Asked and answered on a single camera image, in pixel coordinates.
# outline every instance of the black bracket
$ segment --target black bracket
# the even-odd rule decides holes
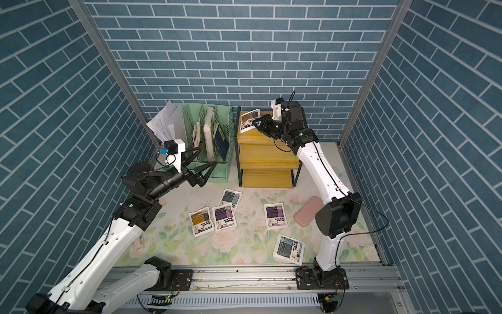
[[[192,284],[192,269],[176,269],[172,270],[171,278],[173,278],[173,291],[177,291],[179,285],[181,284],[180,291],[188,291],[190,290],[190,285]]]
[[[349,288],[347,274],[343,268],[339,268],[336,274],[330,276],[329,280],[323,280],[323,282],[317,280],[312,268],[301,267],[295,273],[296,288],[298,290],[338,290]]]

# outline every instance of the wall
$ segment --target wall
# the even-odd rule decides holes
[[[0,1],[0,312],[95,243],[152,145],[66,0]]]
[[[417,312],[502,312],[500,17],[414,0],[345,147]]]
[[[264,108],[296,89],[334,141],[398,0],[168,2],[86,1],[147,115],[169,99]]]

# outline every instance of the table surface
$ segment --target table surface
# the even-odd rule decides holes
[[[350,187],[346,171],[335,143],[322,143],[324,154],[342,182]],[[174,265],[277,264],[272,256],[277,235],[283,234],[305,242],[304,263],[312,263],[323,236],[315,219],[305,228],[293,219],[294,214],[319,191],[304,168],[294,189],[241,188],[237,180],[235,156],[228,183],[208,183],[191,187],[188,183],[163,196],[163,205],[150,227],[144,232],[144,248],[133,245],[119,258],[116,266],[140,266],[152,256]],[[228,231],[210,232],[195,238],[188,213],[219,202],[225,188],[243,193],[235,211],[237,226]],[[288,227],[267,230],[263,204],[284,203]],[[359,214],[350,233],[366,232],[366,223]],[[379,257],[369,235],[346,237],[340,244],[340,261],[378,261]]]

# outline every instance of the wooden shelf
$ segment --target wooden shelf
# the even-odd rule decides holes
[[[242,187],[293,188],[290,170],[243,170]]]
[[[241,144],[239,160],[241,169],[298,169],[300,165],[293,152],[269,145]]]
[[[236,125],[240,129],[239,117]],[[262,115],[272,112],[261,112]],[[239,183],[242,187],[293,188],[296,185],[301,163],[293,152],[283,152],[277,147],[288,151],[289,147],[281,141],[274,144],[257,129],[244,133],[237,130],[237,149],[235,150],[239,163]],[[292,178],[292,170],[297,170],[296,178]]]

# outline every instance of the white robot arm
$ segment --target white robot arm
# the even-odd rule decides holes
[[[273,116],[263,115],[253,125],[268,137],[280,139],[308,169],[321,193],[324,207],[316,214],[321,238],[319,253],[314,259],[314,273],[319,286],[339,275],[338,246],[356,223],[362,198],[352,193],[335,174],[326,160],[317,136],[308,128],[303,108],[297,101],[279,98],[271,102]]]
[[[108,229],[49,294],[37,293],[30,299],[26,305],[28,313],[111,314],[141,291],[177,287],[173,284],[171,263],[152,257],[131,275],[96,291],[119,257],[151,224],[162,207],[158,199],[185,181],[191,186],[204,186],[216,167],[216,162],[209,162],[189,170],[186,166],[197,157],[200,148],[186,149],[181,140],[167,141],[164,146],[161,153],[168,155],[166,164],[174,167],[162,172],[148,162],[129,167],[122,183],[132,193],[120,204]]]

